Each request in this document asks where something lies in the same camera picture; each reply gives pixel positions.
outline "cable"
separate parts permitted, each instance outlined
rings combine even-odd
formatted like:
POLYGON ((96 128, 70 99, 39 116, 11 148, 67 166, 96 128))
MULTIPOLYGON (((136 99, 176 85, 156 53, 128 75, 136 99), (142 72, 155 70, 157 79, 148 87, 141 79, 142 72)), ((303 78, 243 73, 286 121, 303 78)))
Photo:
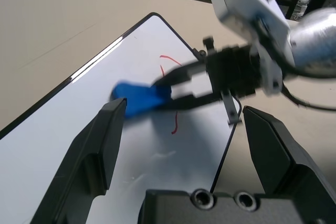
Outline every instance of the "cable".
POLYGON ((310 104, 309 102, 305 102, 304 100, 301 100, 300 98, 295 97, 292 95, 287 87, 282 83, 282 90, 281 93, 287 97, 290 101, 295 103, 297 106, 304 106, 306 108, 311 108, 311 109, 316 109, 316 110, 324 110, 324 111, 333 111, 336 112, 336 108, 331 108, 331 107, 324 107, 324 106, 319 106, 315 104, 310 104))

